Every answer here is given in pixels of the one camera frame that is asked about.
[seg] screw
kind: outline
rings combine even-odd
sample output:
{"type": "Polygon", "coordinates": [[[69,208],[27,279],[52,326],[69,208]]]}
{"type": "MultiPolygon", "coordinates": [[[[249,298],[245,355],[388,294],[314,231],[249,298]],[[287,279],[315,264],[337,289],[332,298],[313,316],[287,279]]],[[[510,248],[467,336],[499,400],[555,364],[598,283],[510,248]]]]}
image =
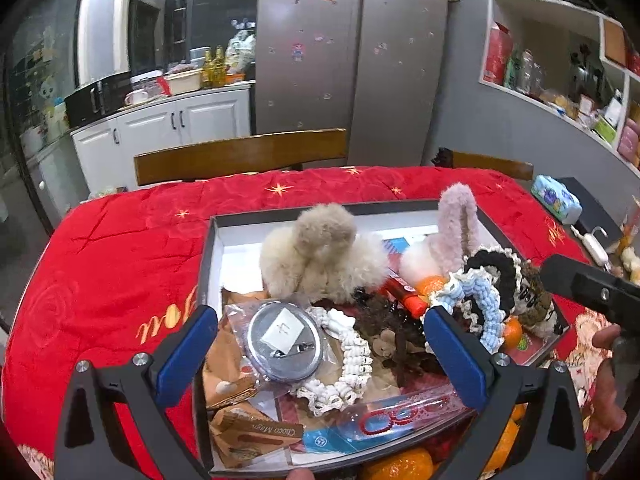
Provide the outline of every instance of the screw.
{"type": "Polygon", "coordinates": [[[507,354],[502,354],[498,352],[494,355],[494,363],[498,366],[508,366],[511,362],[511,358],[507,354]]]}
{"type": "Polygon", "coordinates": [[[564,374],[568,370],[566,363],[564,361],[554,361],[554,368],[556,369],[557,372],[560,372],[561,374],[564,374]]]}
{"type": "Polygon", "coordinates": [[[144,366],[149,362],[149,354],[139,352],[133,356],[132,361],[136,366],[144,366]]]}
{"type": "Polygon", "coordinates": [[[76,365],[76,371],[82,373],[85,372],[89,369],[89,361],[83,359],[82,361],[79,361],[78,364],[76,365]]]}

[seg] human hand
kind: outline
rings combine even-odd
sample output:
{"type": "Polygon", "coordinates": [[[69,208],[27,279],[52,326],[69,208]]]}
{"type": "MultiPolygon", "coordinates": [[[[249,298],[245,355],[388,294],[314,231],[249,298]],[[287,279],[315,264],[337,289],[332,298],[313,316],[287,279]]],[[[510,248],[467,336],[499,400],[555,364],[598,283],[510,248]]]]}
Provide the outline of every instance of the human hand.
{"type": "MultiPolygon", "coordinates": [[[[618,325],[607,326],[594,334],[591,344],[596,348],[609,350],[619,335],[618,325]]],[[[589,430],[597,440],[605,440],[611,431],[620,430],[626,421],[625,410],[616,404],[616,380],[613,377],[611,359],[601,362],[595,386],[589,430]]]]}
{"type": "Polygon", "coordinates": [[[287,475],[287,480],[314,480],[315,478],[309,469],[294,469],[287,475]]]}

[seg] white mug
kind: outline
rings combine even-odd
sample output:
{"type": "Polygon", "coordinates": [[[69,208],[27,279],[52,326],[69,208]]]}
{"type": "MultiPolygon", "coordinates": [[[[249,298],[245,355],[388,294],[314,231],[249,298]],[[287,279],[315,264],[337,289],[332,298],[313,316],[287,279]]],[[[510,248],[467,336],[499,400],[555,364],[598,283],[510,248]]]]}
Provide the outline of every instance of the white mug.
{"type": "Polygon", "coordinates": [[[144,89],[134,90],[133,92],[129,92],[127,96],[124,98],[124,104],[127,106],[137,105],[143,103],[149,99],[149,94],[144,89]]]}

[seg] black scrunchie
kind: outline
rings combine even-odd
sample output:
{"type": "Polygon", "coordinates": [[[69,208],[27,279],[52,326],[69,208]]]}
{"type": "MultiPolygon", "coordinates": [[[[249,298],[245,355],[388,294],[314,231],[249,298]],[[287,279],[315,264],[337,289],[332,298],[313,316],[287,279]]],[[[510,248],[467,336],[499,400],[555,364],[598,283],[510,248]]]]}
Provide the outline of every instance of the black scrunchie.
{"type": "Polygon", "coordinates": [[[513,260],[504,253],[482,249],[466,261],[465,272],[480,267],[496,267],[500,272],[496,288],[500,293],[500,309],[508,316],[515,307],[516,269],[513,260]]]}

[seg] pink bunny ear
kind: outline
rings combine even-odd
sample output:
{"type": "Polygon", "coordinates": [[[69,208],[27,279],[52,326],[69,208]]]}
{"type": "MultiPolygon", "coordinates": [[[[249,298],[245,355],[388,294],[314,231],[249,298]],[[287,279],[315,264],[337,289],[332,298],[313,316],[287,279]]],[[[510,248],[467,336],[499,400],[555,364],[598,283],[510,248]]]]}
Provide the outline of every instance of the pink bunny ear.
{"type": "Polygon", "coordinates": [[[465,254],[480,246],[478,206],[469,186],[456,183],[438,202],[438,232],[429,237],[431,252],[444,275],[464,266],[465,254]]]}

